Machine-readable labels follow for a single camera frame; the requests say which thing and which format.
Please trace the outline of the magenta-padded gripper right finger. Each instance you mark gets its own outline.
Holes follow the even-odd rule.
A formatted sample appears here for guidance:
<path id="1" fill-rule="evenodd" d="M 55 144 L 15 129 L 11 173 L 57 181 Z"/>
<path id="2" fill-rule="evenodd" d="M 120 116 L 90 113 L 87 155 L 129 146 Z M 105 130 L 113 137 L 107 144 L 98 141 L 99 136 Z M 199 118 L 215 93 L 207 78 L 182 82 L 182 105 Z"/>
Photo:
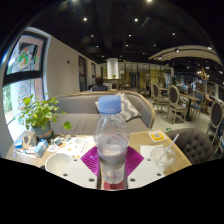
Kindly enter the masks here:
<path id="1" fill-rule="evenodd" d="M 128 189 L 140 188 L 164 177 L 151 158 L 144 158 L 132 147 L 127 149 L 125 172 Z"/>

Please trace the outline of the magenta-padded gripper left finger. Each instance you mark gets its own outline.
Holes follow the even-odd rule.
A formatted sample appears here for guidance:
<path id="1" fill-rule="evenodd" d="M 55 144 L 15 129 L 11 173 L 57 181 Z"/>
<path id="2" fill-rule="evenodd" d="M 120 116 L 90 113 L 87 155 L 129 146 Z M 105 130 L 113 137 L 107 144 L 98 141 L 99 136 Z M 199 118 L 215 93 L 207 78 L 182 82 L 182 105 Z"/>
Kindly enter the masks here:
<path id="1" fill-rule="evenodd" d="M 97 147 L 91 148 L 80 159 L 71 161 L 65 167 L 62 176 L 81 187 L 96 189 L 100 176 Z"/>

